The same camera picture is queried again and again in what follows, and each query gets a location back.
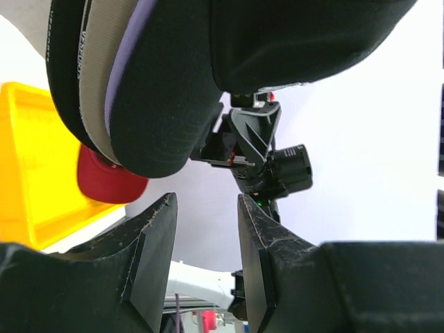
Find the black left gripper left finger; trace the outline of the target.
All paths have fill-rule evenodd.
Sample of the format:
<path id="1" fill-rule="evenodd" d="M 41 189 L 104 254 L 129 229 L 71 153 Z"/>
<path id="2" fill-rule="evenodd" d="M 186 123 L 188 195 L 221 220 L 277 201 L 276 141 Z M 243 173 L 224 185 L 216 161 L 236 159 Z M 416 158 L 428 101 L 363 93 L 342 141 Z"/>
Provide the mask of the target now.
<path id="1" fill-rule="evenodd" d="M 178 201 L 164 194 L 142 213 L 69 249 L 78 285 L 70 332 L 159 332 Z"/>

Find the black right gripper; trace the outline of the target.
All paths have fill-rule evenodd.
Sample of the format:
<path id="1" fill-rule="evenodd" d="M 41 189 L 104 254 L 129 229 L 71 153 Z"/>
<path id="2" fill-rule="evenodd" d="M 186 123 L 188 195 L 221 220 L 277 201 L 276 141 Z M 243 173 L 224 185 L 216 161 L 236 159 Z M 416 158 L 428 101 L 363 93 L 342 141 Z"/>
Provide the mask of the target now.
<path id="1" fill-rule="evenodd" d="M 233 108 L 223 114 L 217 131 L 207 128 L 190 155 L 193 161 L 228 169 L 243 194 L 257 200 L 288 196 L 275 170 L 275 132 L 282 114 L 279 102 L 262 108 Z"/>

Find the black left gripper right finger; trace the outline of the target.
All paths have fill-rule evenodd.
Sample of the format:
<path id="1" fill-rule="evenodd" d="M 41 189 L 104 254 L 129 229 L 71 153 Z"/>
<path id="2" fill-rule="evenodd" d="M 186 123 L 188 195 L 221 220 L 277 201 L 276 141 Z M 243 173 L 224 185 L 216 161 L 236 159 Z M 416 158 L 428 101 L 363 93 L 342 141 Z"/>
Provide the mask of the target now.
<path id="1" fill-rule="evenodd" d="M 277 306 L 271 247 L 288 246 L 291 253 L 305 255 L 316 246 L 274 220 L 249 195 L 238 195 L 237 209 L 249 327 L 265 332 Z"/>

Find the red baseball cap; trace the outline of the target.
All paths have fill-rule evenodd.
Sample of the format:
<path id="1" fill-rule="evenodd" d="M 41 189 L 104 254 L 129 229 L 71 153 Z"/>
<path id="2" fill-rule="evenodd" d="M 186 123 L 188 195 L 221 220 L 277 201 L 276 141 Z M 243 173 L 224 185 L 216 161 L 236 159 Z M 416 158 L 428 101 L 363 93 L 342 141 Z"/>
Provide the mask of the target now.
<path id="1" fill-rule="evenodd" d="M 128 204 L 144 193 L 149 179 L 129 172 L 81 144 L 77 181 L 88 198 L 102 203 Z"/>

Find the purple LA baseball cap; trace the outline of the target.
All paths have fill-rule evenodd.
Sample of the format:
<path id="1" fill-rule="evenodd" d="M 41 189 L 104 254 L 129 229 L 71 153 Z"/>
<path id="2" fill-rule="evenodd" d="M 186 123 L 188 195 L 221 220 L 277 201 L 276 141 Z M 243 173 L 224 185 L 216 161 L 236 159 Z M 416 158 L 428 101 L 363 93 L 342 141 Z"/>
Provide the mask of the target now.
<path id="1" fill-rule="evenodd" d="M 135 48 L 137 41 L 142 34 L 146 22 L 151 16 L 151 13 L 156 5 L 155 0 L 140 0 L 136 3 L 128 24 L 124 31 L 123 37 L 117 54 L 114 59 L 114 63 L 110 72 L 108 86 L 105 93 L 105 130 L 108 136 L 110 136 L 110 117 L 112 111 L 112 105 L 114 103 L 117 88 L 123 76 L 123 71 L 126 68 L 126 64 Z"/>

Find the black R baseball cap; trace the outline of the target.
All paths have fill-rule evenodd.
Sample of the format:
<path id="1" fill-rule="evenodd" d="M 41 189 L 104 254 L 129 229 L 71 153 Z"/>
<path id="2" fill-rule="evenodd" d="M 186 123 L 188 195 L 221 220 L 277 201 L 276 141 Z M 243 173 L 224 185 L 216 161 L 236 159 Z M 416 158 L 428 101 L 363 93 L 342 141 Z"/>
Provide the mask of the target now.
<path id="1" fill-rule="evenodd" d="M 83 145 L 98 152 L 79 111 L 78 43 L 85 2 L 53 0 L 46 37 L 46 74 L 55 108 L 67 129 Z"/>

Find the beige R baseball cap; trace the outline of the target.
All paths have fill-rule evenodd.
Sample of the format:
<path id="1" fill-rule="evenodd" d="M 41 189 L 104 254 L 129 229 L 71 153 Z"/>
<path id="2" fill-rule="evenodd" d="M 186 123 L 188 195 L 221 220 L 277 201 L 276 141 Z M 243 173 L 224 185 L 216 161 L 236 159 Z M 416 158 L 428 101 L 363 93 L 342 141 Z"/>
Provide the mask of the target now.
<path id="1" fill-rule="evenodd" d="M 87 1 L 78 44 L 79 112 L 87 136 L 107 159 L 118 162 L 105 129 L 105 93 L 117 50 L 136 1 Z"/>

